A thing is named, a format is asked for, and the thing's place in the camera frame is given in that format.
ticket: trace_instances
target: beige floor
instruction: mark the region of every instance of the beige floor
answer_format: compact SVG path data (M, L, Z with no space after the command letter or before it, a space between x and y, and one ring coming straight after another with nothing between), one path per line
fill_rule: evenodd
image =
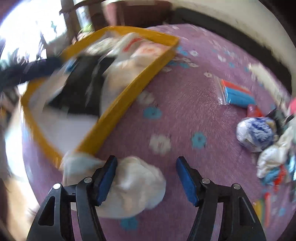
M7 229L16 241L26 240L33 221L30 210L38 209L22 158L21 121L21 111L17 108L5 134L6 154L13 173L5 182L9 204Z

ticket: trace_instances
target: yellow tray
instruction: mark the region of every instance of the yellow tray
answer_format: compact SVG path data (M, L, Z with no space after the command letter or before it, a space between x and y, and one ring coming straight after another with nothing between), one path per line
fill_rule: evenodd
M106 31L110 30L114 30L121 35L125 35L130 32L136 32L141 36L144 36L146 39L149 39L155 43L170 46L170 48L163 55L157 58L151 65L144 69L134 79L134 81L125 88L125 90L115 99L115 101L109 106L105 113L98 119L97 123L76 148L76 151L89 153L91 155L94 155L98 152L105 139L109 136L123 114L145 88L145 86L175 56L175 49L178 45L178 39L176 37L153 30L127 26L109 26L94 32L85 39L82 39L81 41L78 41L74 45L65 49L62 53L63 60L67 61L72 56L80 53L87 46L101 38ZM28 106L31 95L36 91L43 81L44 78L29 82L27 91L21 98L21 105L23 106L24 119L29 127L30 133L33 135L34 141L39 144L46 157L52 161L55 167L59 168L62 155L47 142L46 138L43 136L43 133L40 131L37 123L35 122Z

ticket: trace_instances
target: purple tablecloth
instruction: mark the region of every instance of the purple tablecloth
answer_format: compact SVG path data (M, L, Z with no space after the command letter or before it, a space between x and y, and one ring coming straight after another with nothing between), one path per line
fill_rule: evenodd
M159 167L167 180L166 194L155 209L134 218L100 219L106 239L187 239L197 209L187 201L175 168L176 159L184 156L191 167L216 184L241 184L251 202L270 192L270 223L265 226L263 222L263 226L267 240L277 240L296 208L288 199L289 186L283 184L275 193L272 187L261 184L250 152L235 136L237 123L246 116L246 110L218 105L213 80L215 75L249 88L267 114L274 102L247 68L258 60L222 37L193 25L151 29L178 36L178 53L128 109L97 157L115 155L120 159L133 155ZM47 163L29 135L23 136L23 145L28 177L41 202L50 187L61 180L61 174ZM219 234L222 206L218 206L212 240L217 240Z

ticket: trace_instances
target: white wall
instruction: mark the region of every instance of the white wall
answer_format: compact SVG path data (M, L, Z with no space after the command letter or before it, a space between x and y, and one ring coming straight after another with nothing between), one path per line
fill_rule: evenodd
M296 48L277 18L258 0L169 0L174 7L186 7L217 18L266 46L292 75L296 96Z

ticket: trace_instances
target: silver screw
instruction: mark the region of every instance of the silver screw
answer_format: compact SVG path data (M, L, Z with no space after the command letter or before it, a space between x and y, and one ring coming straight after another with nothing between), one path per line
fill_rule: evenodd
M233 184L233 187L234 187L234 189L239 190L240 189L240 184L235 183L235 184Z
M56 184L54 184L54 186L53 186L54 189L59 189L60 187L61 187L61 184L59 184L59 183L56 183Z
M210 180L208 178L203 178L202 179L202 183L209 184L210 183Z
M84 182L85 182L85 183L91 183L91 181L92 181L91 177L86 177L86 178L84 179Z

